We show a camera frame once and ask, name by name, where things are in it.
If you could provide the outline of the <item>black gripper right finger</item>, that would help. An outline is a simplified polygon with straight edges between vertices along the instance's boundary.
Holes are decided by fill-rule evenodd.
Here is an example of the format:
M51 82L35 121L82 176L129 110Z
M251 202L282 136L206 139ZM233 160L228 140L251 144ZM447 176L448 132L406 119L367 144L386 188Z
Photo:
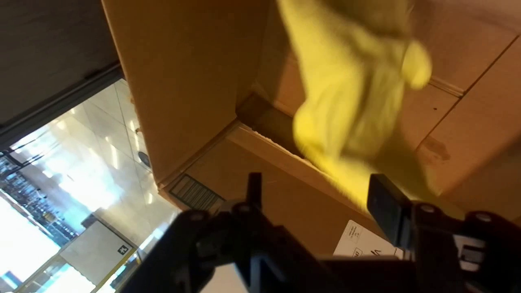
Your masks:
M383 175L370 176L367 209L414 256L421 293L521 293L521 228L507 219L478 210L456 220Z

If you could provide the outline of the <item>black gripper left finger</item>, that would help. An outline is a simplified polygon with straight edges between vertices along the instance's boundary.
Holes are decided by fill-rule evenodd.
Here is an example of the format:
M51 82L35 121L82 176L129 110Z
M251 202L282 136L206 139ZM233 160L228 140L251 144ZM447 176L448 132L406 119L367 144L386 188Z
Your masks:
M119 293L201 293L225 266L250 293L315 293L326 280L321 263L263 214L263 175L251 173L243 202L183 212Z

